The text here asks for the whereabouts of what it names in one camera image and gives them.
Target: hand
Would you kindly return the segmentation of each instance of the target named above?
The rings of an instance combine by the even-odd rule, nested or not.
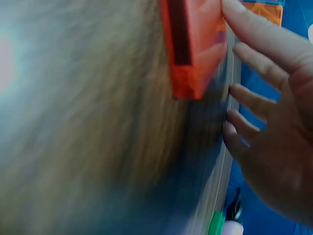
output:
[[[269,207],[313,226],[313,46],[236,0],[223,0],[223,13],[242,40],[234,53],[281,92],[276,103],[233,85],[230,94],[267,126],[261,132],[230,111],[223,128],[225,144]]]

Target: translucent orange plastic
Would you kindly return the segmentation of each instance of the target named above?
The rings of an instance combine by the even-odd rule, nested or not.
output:
[[[269,21],[272,21],[274,24],[279,26],[282,25],[284,10],[283,6],[250,2],[243,2],[243,5],[255,14],[263,16]]]
[[[161,0],[173,96],[200,99],[227,51],[221,0]]]

